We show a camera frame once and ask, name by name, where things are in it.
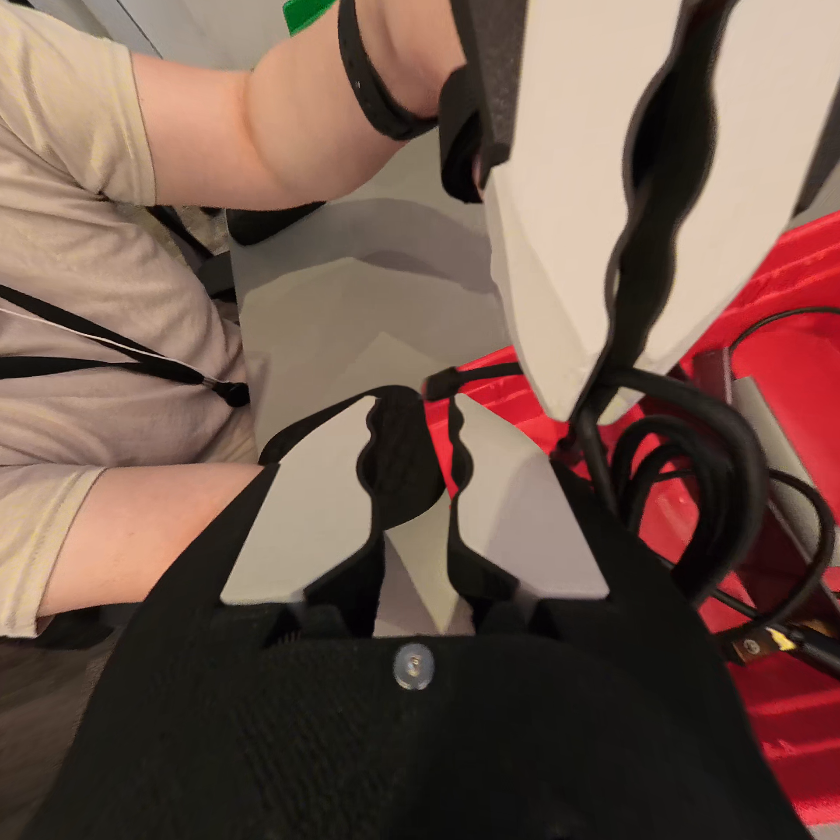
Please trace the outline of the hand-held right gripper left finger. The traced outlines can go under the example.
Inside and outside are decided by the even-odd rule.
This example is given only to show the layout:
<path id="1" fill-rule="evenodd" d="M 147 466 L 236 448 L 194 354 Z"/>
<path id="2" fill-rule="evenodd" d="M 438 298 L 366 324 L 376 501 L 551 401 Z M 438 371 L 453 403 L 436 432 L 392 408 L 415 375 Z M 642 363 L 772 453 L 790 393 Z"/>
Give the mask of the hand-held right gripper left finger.
<path id="1" fill-rule="evenodd" d="M 361 397 L 282 458 L 220 594 L 223 604 L 303 602 L 310 585 L 369 542 L 373 502 L 358 470 L 376 403 Z"/>

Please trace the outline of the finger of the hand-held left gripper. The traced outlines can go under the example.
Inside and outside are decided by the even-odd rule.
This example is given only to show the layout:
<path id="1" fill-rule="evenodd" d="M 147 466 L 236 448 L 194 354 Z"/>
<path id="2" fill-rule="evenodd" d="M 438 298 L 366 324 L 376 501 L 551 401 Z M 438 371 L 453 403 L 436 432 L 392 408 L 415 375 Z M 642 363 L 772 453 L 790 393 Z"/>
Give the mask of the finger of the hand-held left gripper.
<path id="1" fill-rule="evenodd" d="M 739 294 L 791 218 L 838 86 L 838 2 L 683 2 L 631 121 L 628 216 L 606 275 L 606 373 L 663 374 Z"/>
<path id="2" fill-rule="evenodd" d="M 546 414 L 616 422 L 706 179 L 698 2 L 526 2 L 507 145 L 485 153 L 491 273 Z"/>

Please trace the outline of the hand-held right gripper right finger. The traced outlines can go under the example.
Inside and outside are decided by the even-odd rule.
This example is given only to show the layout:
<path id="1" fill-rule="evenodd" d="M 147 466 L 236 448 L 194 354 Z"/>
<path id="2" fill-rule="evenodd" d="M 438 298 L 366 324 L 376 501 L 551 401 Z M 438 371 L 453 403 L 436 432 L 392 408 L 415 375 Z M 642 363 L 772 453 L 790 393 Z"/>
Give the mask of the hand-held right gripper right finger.
<path id="1" fill-rule="evenodd" d="M 519 600 L 602 601 L 609 586 L 549 457 L 518 427 L 466 394 L 459 441 L 472 471 L 458 497 L 458 532 L 520 584 Z"/>

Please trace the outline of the green plastic bin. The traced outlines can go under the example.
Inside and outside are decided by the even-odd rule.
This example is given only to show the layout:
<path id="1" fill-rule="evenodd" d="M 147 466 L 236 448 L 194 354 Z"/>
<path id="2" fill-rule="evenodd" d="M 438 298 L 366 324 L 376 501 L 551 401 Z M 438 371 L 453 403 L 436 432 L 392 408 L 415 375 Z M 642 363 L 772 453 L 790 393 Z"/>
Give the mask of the green plastic bin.
<path id="1" fill-rule="evenodd" d="M 285 1 L 282 4 L 282 13 L 287 24 L 289 36 L 294 37 L 316 23 L 335 4 L 336 1 Z"/>

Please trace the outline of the red plastic bin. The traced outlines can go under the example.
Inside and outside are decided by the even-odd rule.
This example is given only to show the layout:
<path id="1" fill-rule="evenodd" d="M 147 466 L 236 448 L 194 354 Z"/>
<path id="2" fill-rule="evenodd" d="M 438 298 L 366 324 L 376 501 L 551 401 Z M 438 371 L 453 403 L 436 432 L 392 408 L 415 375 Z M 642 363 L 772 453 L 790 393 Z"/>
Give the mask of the red plastic bin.
<path id="1" fill-rule="evenodd" d="M 729 351 L 736 378 L 751 376 L 783 430 L 814 476 L 838 526 L 838 314 L 805 311 L 839 303 L 839 212 L 821 217 L 810 208 L 806 223 L 782 234 L 734 302 L 691 348 L 672 375 L 693 382 L 693 358 Z M 568 433 L 548 418 L 523 376 L 467 384 L 461 393 L 518 427 L 548 454 Z M 425 408 L 427 425 L 449 495 L 453 447 L 445 402 Z M 698 490 L 688 478 L 661 479 L 651 490 L 641 536 L 677 561 L 697 524 Z M 762 534 L 741 572 L 722 590 L 769 610 L 804 560 L 781 523 L 765 518 Z M 786 654 L 730 667 L 764 757 L 807 826 L 838 826 L 838 679 Z"/>

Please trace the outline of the person's right forearm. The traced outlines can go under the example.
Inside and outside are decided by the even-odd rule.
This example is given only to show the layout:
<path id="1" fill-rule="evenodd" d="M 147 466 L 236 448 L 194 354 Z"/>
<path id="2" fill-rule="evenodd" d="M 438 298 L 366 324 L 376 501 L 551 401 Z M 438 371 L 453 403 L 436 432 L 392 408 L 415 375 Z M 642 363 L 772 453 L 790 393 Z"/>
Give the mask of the person's right forearm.
<path id="1" fill-rule="evenodd" d="M 237 464 L 105 470 L 70 526 L 38 618 L 142 602 L 260 471 Z"/>

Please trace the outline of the person's left forearm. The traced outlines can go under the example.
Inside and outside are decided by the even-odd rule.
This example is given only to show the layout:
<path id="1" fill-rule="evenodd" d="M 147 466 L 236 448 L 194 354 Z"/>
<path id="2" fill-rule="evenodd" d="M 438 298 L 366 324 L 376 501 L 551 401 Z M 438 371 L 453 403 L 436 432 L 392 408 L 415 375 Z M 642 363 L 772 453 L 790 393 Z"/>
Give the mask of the person's left forearm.
<path id="1" fill-rule="evenodd" d="M 362 45 L 386 89 L 436 115 L 466 63 L 449 2 L 355 3 Z M 132 55 L 155 203 L 274 211 L 346 196 L 402 147 L 376 132 L 352 93 L 332 7 L 252 71 Z"/>

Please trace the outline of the grey usb hub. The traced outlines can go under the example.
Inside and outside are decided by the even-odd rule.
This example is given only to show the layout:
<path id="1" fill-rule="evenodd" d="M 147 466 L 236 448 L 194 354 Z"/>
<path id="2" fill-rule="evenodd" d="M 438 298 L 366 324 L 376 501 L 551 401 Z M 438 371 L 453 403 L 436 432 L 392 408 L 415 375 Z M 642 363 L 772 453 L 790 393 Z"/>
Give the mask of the grey usb hub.
<path id="1" fill-rule="evenodd" d="M 812 472 L 805 467 L 757 382 L 751 376 L 738 379 L 732 372 L 728 350 L 696 354 L 692 378 L 702 391 L 721 399 L 745 417 L 762 445 L 769 467 L 816 488 Z M 780 515 L 806 557 L 812 557 L 818 543 L 819 522 L 811 502 L 799 491 L 777 482 L 773 483 L 771 497 L 772 510 Z"/>

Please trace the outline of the black wristband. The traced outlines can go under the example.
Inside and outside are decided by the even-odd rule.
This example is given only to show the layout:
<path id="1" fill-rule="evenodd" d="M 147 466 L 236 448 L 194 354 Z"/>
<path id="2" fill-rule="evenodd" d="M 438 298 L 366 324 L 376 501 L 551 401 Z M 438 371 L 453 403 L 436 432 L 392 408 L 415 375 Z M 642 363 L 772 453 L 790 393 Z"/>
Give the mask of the black wristband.
<path id="1" fill-rule="evenodd" d="M 339 53 L 352 92 L 378 134 L 403 143 L 423 136 L 438 125 L 436 118 L 420 118 L 399 104 L 387 90 L 364 48 L 355 1 L 339 1 Z"/>

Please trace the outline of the black connector with yellow tag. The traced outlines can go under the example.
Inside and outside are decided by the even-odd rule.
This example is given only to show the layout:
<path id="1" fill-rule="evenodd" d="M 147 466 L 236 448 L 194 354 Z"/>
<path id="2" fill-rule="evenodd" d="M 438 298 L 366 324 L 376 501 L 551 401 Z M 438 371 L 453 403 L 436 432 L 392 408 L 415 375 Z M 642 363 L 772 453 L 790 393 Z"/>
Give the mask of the black connector with yellow tag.
<path id="1" fill-rule="evenodd" d="M 752 665 L 775 654 L 786 654 L 839 679 L 839 642 L 819 624 L 768 626 L 724 645 L 731 662 Z"/>

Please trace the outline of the person's beige shirt torso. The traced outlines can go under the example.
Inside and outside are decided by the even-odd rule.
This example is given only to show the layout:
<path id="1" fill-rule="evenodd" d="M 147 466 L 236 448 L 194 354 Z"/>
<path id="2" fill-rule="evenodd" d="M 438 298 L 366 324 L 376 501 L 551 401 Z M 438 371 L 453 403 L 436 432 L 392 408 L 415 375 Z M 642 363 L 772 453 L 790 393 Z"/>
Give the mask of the person's beige shirt torso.
<path id="1" fill-rule="evenodd" d="M 238 326 L 116 203 L 155 204 L 129 51 L 2 3 L 2 285 L 206 375 L 243 381 Z M 34 638 L 70 526 L 107 469 L 256 465 L 249 409 L 98 368 L 2 382 L 2 637 Z"/>

